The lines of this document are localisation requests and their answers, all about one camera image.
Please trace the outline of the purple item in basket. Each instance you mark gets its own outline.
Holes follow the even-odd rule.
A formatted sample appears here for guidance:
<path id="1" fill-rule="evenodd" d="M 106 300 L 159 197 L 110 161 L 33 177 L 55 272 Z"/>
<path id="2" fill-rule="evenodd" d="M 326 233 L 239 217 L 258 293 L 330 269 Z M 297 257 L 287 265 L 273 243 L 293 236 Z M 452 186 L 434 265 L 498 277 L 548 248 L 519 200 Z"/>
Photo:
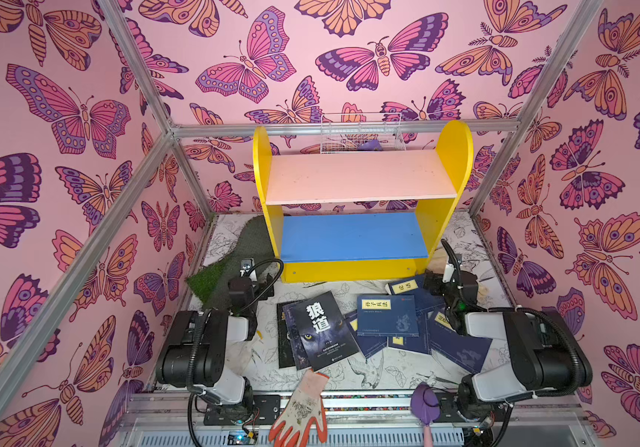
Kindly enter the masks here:
<path id="1" fill-rule="evenodd" d="M 358 151 L 382 151 L 385 141 L 378 139 L 367 140 L 358 146 Z"/>

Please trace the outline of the black antler cover book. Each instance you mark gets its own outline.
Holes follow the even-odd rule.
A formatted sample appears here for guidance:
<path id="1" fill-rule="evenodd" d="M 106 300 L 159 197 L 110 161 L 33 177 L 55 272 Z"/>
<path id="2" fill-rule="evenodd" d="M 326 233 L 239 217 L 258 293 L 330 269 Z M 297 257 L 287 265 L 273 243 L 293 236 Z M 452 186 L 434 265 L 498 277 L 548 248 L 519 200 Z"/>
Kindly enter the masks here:
<path id="1" fill-rule="evenodd" d="M 288 337 L 288 329 L 283 307 L 283 304 L 276 305 L 276 321 L 278 329 L 278 361 L 279 367 L 281 369 L 296 366 L 291 339 Z"/>

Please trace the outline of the blue book right front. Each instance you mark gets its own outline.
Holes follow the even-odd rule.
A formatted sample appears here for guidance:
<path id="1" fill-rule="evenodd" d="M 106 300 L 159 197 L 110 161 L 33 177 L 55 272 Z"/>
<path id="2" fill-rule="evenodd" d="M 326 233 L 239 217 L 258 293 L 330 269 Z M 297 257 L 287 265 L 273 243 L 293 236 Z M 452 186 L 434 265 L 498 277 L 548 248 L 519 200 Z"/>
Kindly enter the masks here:
<path id="1" fill-rule="evenodd" d="M 492 341 L 488 338 L 459 335 L 441 310 L 433 312 L 427 322 L 429 344 L 453 363 L 472 374 L 483 369 Z"/>

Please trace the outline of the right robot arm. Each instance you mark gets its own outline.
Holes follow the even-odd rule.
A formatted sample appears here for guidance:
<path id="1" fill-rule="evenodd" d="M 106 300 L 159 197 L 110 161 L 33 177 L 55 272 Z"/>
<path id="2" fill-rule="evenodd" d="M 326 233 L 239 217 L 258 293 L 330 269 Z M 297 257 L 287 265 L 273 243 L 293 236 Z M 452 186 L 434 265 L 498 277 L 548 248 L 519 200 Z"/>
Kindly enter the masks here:
<path id="1" fill-rule="evenodd" d="M 484 418 L 502 403 L 568 396 L 593 382 L 592 365 L 557 311 L 480 307 L 474 275 L 452 266 L 426 272 L 423 288 L 439 300 L 440 328 L 464 344 L 503 341 L 509 351 L 507 363 L 461 379 L 455 401 L 463 418 Z"/>

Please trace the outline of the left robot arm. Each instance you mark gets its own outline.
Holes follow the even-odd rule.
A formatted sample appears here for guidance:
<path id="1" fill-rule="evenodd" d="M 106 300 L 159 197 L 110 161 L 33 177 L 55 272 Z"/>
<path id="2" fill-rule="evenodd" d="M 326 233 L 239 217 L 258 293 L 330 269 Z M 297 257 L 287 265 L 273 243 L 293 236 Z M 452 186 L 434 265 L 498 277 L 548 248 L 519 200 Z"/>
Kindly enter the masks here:
<path id="1" fill-rule="evenodd" d="M 178 312 L 155 365 L 156 381 L 186 389 L 211 408 L 250 413 L 253 389 L 247 378 L 226 368 L 227 347 L 254 338 L 258 303 L 271 295 L 282 273 L 282 260 L 261 261 L 227 281 L 225 309 Z"/>

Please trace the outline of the blue book far right-back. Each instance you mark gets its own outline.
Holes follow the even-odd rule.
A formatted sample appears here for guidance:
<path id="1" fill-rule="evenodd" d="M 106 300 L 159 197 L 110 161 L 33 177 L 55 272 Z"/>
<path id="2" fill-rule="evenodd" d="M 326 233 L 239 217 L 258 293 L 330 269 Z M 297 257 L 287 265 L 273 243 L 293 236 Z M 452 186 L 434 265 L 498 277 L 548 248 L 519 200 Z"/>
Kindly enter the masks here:
<path id="1" fill-rule="evenodd" d="M 436 309 L 444 310 L 446 308 L 444 298 L 439 295 L 432 295 L 424 288 L 424 279 L 424 275 L 417 275 L 408 279 L 399 279 L 386 284 L 384 290 L 390 295 L 413 296 L 417 314 L 433 312 Z"/>

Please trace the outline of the red white work glove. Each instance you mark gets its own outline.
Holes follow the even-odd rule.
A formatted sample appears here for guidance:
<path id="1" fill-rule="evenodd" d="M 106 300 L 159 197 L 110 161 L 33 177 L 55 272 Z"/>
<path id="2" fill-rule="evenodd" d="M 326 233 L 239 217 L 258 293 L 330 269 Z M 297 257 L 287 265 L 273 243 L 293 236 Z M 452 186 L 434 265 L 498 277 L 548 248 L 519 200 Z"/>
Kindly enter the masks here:
<path id="1" fill-rule="evenodd" d="M 271 426 L 269 440 L 275 447 L 308 445 L 313 428 L 320 443 L 328 438 L 327 415 L 322 393 L 329 377 L 308 370 L 294 390 L 288 404 Z"/>

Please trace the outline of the green circuit board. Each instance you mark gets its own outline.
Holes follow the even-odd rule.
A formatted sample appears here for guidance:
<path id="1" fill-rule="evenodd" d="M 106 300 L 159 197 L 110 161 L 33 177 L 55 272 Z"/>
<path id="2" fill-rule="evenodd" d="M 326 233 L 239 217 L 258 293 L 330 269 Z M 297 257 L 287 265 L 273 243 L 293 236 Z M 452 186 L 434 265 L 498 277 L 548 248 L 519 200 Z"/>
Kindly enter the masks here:
<path id="1" fill-rule="evenodd" d="M 232 430 L 228 433 L 227 446 L 255 446 L 258 443 L 256 430 Z"/>

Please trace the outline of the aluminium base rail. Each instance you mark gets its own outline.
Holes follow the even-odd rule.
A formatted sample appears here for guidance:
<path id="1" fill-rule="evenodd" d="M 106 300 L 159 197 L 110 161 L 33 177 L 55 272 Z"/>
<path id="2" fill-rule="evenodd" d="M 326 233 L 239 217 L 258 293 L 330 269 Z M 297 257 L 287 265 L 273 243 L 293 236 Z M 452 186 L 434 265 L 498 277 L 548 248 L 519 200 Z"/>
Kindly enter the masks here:
<path id="1" fill-rule="evenodd" d="M 327 446 L 420 446 L 422 423 L 410 411 L 411 391 L 327 391 Z M 498 410 L 484 420 L 463 419 L 446 393 L 438 393 L 441 415 L 431 430 L 434 446 L 599 446 L 589 417 L 574 398 L 557 402 L 531 400 L 513 406 L 511 420 L 503 422 Z M 270 446 L 271 418 L 280 415 L 289 395 L 260 392 L 260 408 L 245 426 L 208 426 L 199 405 L 188 411 L 188 398 L 180 392 L 139 394 L 132 398 L 114 446 L 227 446 L 232 430 L 256 430 L 255 446 Z"/>

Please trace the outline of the green artificial grass mat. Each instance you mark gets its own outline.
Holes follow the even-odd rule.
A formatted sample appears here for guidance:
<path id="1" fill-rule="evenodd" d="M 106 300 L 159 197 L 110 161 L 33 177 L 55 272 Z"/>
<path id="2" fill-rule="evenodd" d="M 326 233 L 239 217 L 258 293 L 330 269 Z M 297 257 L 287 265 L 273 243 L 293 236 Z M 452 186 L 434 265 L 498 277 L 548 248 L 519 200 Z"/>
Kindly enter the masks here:
<path id="1" fill-rule="evenodd" d="M 245 308 L 232 303 L 229 282 L 241 276 L 243 260 L 252 260 L 257 266 L 273 257 L 273 247 L 262 216 L 220 216 L 200 269 L 186 279 L 186 284 L 190 287 L 186 308 L 192 311 L 210 308 L 230 310 L 239 312 L 242 316 L 256 314 L 256 304 Z"/>

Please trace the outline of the top blue thread-bound book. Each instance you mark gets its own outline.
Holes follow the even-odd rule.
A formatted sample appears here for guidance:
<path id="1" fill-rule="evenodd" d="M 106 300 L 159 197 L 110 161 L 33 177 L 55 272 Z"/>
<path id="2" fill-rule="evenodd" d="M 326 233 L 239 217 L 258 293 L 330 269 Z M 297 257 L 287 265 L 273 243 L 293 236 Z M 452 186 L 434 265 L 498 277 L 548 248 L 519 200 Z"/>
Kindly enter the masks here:
<path id="1" fill-rule="evenodd" d="M 360 295 L 357 298 L 357 333 L 361 336 L 418 337 L 413 295 Z"/>

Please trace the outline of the blue book lower middle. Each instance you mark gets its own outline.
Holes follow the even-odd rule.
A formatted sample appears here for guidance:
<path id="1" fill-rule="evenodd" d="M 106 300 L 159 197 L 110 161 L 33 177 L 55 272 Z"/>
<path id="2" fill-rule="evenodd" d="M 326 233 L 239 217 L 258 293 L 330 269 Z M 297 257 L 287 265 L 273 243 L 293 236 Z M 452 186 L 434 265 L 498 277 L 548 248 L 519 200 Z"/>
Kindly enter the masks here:
<path id="1" fill-rule="evenodd" d="M 430 355 L 431 348 L 426 335 L 418 337 L 390 337 L 388 347 L 418 354 Z"/>

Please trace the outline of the yellow pink blue bookshelf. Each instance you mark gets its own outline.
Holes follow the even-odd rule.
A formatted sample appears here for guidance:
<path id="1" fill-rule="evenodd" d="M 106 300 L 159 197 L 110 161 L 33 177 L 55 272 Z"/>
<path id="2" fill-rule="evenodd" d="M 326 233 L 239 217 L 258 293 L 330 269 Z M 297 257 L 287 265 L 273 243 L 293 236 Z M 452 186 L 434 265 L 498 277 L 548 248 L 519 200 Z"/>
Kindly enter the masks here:
<path id="1" fill-rule="evenodd" d="M 403 279 L 420 275 L 472 173 L 474 139 L 444 125 L 433 151 L 275 156 L 267 130 L 253 138 L 253 167 L 273 253 L 285 283 Z M 409 212 L 286 215 L 284 207 L 412 199 Z"/>

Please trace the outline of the blue book lower left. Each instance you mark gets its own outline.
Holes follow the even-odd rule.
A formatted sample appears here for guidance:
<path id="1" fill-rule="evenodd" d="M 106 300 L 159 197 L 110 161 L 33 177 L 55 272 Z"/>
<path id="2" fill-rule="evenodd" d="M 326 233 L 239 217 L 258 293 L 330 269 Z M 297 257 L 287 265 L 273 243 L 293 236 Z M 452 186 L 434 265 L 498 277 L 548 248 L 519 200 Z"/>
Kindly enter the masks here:
<path id="1" fill-rule="evenodd" d="M 386 337 L 359 335 L 357 311 L 351 311 L 346 314 L 344 316 L 344 320 L 365 359 L 371 359 L 388 346 L 388 340 Z"/>

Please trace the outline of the black wolf cover book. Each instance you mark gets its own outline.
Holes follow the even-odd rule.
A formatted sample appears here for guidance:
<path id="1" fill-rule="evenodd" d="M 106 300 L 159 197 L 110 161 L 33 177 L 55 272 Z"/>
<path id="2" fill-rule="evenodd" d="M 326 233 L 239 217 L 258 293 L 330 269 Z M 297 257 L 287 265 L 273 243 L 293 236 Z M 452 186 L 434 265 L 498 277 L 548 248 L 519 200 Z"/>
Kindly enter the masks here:
<path id="1" fill-rule="evenodd" d="M 314 372 L 359 352 L 332 292 L 284 307 L 288 329 L 299 340 Z"/>

